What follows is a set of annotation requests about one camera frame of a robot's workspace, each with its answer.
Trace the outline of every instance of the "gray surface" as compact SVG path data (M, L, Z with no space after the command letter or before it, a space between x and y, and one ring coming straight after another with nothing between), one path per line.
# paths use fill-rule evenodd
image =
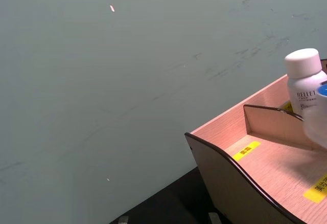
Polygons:
M191 170L185 131L327 57L325 2L0 0L1 223L108 223Z

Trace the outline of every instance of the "white bottle cap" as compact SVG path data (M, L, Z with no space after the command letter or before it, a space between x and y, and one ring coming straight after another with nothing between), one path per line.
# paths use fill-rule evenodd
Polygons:
M289 78L310 77L322 70L318 50L301 49L285 57L287 76Z

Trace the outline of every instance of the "yellow sticker with text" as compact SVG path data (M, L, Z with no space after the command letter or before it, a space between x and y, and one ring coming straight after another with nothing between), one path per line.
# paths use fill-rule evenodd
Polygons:
M239 151L238 153L236 153L233 156L233 159L235 161L240 160L241 158L245 157L246 155L248 155L250 152L253 151L253 149L255 149L256 147L260 146L260 142L259 141L253 141L251 142L247 147L245 147L243 150Z
M292 108L291 101L287 101L287 102L285 102L285 103L281 106L281 108L282 108L283 110L287 110L287 111L291 111L291 112L293 112L293 108Z
M303 197L315 203L320 203L327 195L327 174L320 178L308 191L303 194Z

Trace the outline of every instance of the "wooden organizer box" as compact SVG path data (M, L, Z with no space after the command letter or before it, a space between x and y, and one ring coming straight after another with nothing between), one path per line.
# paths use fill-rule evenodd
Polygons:
M327 223L327 151L305 136L301 116L278 108L288 100L285 75L185 134L233 224Z

